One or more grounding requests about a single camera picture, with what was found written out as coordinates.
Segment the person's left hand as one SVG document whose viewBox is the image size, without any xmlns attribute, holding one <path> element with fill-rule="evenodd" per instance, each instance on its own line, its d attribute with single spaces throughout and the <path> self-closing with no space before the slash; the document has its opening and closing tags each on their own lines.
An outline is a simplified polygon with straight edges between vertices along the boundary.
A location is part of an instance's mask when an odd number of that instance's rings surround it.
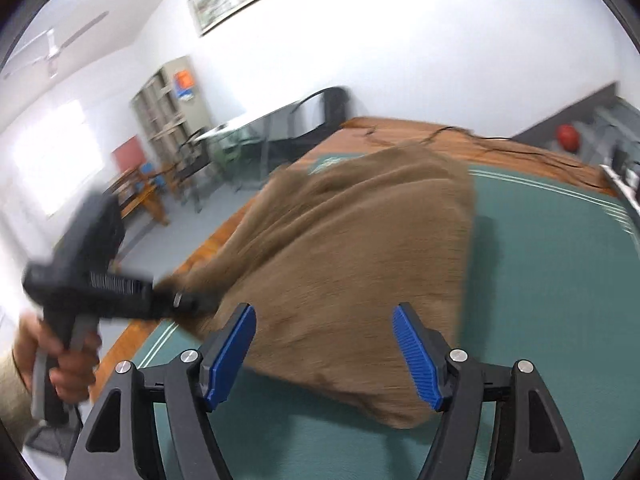
<svg viewBox="0 0 640 480">
<path fill-rule="evenodd" d="M 52 386 L 62 401 L 78 404 L 89 399 L 90 388 L 96 383 L 94 371 L 99 366 L 101 346 L 101 337 L 89 332 L 79 350 L 66 350 L 36 312 L 24 311 L 12 344 L 12 356 L 28 391 L 32 391 L 37 352 L 43 350 L 52 356 L 58 362 L 49 372 Z"/>
</svg>

